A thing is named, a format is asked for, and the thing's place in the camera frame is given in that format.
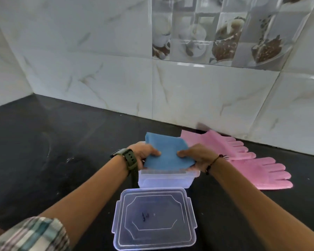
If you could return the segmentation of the person's left hand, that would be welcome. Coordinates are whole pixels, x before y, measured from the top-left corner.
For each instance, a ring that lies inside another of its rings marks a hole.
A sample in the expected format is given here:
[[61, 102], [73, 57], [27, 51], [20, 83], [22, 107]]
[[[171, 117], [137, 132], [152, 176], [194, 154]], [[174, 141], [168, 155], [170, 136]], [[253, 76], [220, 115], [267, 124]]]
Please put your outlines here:
[[148, 157], [144, 155], [145, 145], [151, 145], [151, 144], [148, 144], [145, 142], [138, 142], [127, 147], [127, 149], [132, 150], [135, 155], [135, 158], [138, 163], [138, 170], [144, 169], [144, 161]]

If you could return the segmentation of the person's right hand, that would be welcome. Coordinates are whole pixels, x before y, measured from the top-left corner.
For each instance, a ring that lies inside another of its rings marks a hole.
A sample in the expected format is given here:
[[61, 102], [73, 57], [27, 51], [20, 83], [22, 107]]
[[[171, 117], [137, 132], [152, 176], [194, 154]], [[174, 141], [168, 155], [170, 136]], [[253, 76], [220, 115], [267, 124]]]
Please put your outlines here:
[[216, 154], [202, 144], [196, 144], [188, 149], [195, 149], [197, 152], [196, 158], [191, 158], [195, 163], [187, 168], [187, 171], [199, 170], [203, 173], [207, 173], [211, 166], [221, 157], [222, 155]]

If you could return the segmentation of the blue cleaning cloth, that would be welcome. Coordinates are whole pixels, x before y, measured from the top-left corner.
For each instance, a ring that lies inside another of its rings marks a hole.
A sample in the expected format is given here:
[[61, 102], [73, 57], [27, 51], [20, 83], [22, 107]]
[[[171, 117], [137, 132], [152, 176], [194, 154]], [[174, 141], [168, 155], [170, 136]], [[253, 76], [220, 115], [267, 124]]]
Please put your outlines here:
[[174, 171], [187, 169], [195, 164], [192, 158], [177, 155], [178, 151], [188, 149], [187, 143], [180, 137], [147, 132], [145, 142], [161, 153], [160, 156], [150, 155], [146, 158], [144, 166], [148, 169]]

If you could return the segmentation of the person's right forearm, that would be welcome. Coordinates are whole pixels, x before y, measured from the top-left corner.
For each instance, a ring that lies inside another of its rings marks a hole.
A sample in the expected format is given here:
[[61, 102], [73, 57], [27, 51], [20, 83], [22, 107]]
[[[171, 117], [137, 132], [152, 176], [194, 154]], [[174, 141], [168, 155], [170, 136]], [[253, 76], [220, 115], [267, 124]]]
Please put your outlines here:
[[258, 190], [228, 161], [208, 171], [247, 219], [268, 251], [314, 251], [314, 231]]

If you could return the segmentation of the person's left forearm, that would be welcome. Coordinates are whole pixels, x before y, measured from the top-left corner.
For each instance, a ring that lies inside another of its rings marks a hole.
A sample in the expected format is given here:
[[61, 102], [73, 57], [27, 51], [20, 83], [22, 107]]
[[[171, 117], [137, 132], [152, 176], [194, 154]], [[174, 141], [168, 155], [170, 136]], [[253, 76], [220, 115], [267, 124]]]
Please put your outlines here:
[[58, 219], [65, 227], [73, 248], [127, 177], [126, 162], [117, 155], [39, 216]]

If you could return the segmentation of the dark green wristwatch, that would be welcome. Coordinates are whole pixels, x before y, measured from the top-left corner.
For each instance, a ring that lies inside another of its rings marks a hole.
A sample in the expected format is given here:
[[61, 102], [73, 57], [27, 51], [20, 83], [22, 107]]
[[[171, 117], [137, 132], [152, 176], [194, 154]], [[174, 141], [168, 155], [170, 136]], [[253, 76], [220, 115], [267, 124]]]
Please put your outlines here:
[[138, 169], [138, 161], [134, 155], [134, 152], [131, 149], [123, 148], [111, 154], [110, 158], [113, 158], [117, 155], [122, 156], [126, 162], [128, 176], [131, 176], [132, 188], [138, 189], [139, 188], [139, 185], [138, 185], [139, 169]]

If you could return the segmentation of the clear plastic container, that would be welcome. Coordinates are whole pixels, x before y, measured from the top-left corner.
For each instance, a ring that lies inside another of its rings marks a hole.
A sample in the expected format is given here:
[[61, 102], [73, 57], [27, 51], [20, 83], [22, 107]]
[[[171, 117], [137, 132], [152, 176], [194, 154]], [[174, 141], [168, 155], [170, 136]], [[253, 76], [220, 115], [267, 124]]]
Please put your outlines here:
[[140, 188], [184, 188], [188, 189], [195, 178], [200, 176], [199, 170], [153, 170], [139, 171]]

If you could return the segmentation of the pink silicone glove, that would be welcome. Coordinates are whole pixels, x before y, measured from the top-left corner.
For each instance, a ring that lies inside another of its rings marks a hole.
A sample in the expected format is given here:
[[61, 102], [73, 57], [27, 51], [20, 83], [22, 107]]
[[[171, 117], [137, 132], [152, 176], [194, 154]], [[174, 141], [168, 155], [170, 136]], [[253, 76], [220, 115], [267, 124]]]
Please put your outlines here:
[[291, 174], [284, 164], [272, 157], [228, 160], [245, 178], [259, 190], [281, 190], [293, 187]]
[[249, 160], [256, 158], [256, 154], [249, 152], [243, 142], [231, 136], [220, 135], [213, 130], [209, 130], [204, 134], [182, 130], [180, 137], [185, 140], [189, 147], [195, 144], [202, 144], [217, 154], [227, 156], [229, 160]]

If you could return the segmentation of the clear plastic container lid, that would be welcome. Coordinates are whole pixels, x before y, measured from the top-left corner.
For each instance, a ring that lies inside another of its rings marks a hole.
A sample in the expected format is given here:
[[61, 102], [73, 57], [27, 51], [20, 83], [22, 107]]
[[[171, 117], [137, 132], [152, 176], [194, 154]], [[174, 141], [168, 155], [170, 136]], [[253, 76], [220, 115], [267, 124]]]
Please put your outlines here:
[[139, 188], [121, 193], [111, 232], [118, 251], [140, 251], [193, 246], [196, 228], [184, 188]]

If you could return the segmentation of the plaid shirt sleeve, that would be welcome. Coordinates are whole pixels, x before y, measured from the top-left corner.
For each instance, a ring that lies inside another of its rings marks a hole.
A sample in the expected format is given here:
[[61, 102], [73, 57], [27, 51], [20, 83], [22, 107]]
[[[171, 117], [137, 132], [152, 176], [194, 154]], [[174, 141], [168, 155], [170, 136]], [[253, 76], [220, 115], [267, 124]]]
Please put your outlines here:
[[0, 235], [0, 251], [72, 251], [63, 224], [56, 218], [27, 218]]

